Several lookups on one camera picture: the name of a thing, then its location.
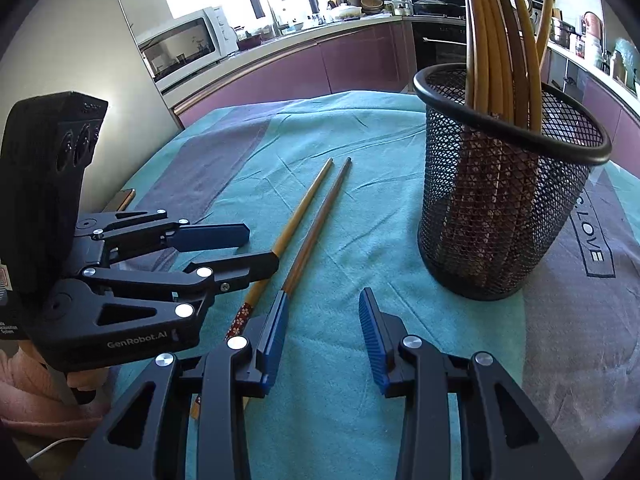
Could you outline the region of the pink sleeve left forearm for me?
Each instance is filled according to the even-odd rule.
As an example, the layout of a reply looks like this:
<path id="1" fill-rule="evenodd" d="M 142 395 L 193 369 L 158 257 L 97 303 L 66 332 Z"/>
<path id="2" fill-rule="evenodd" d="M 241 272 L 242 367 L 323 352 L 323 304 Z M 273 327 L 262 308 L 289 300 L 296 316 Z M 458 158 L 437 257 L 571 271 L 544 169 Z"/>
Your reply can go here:
<path id="1" fill-rule="evenodd" d="M 48 438 L 88 437 L 111 408 L 101 396 L 66 404 L 41 356 L 26 346 L 1 355 L 1 421 L 10 429 Z"/>

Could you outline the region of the left hand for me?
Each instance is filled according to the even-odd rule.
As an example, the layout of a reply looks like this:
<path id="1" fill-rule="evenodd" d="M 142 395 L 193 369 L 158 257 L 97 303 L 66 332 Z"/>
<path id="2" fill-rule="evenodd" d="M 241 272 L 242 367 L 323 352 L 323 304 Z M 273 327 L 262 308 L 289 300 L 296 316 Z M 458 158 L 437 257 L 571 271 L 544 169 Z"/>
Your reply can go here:
<path id="1" fill-rule="evenodd" d="M 83 370 L 82 372 L 61 372 L 40 356 L 37 348 L 30 340 L 20 340 L 18 348 L 47 371 L 55 392 L 65 405 L 89 403 L 89 400 L 78 400 L 78 392 L 94 392 L 98 396 L 102 396 L 102 389 L 110 371 L 108 367 Z"/>

